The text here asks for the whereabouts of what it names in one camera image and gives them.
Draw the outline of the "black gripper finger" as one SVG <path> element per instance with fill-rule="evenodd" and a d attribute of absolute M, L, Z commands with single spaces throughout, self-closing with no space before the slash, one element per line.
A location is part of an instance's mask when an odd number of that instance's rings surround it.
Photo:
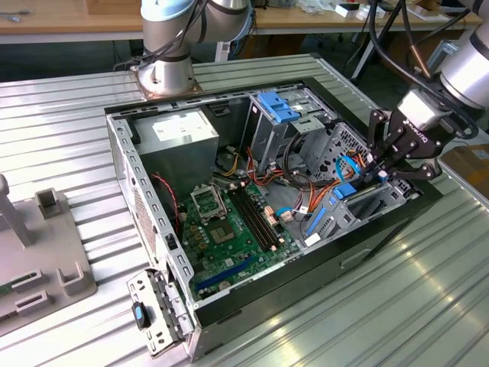
<path fill-rule="evenodd" d="M 406 129 L 392 118 L 392 112 L 375 109 L 370 114 L 367 147 L 372 160 L 370 165 L 388 171 L 400 159 L 394 145 L 405 135 Z"/>
<path fill-rule="evenodd" d="M 418 168 L 407 166 L 399 168 L 397 164 L 405 158 L 418 159 L 422 162 Z M 428 152 L 427 148 L 421 146 L 418 141 L 409 141 L 404 145 L 399 143 L 397 151 L 380 163 L 380 168 L 388 176 L 399 180 L 431 180 L 442 172 L 435 151 Z"/>

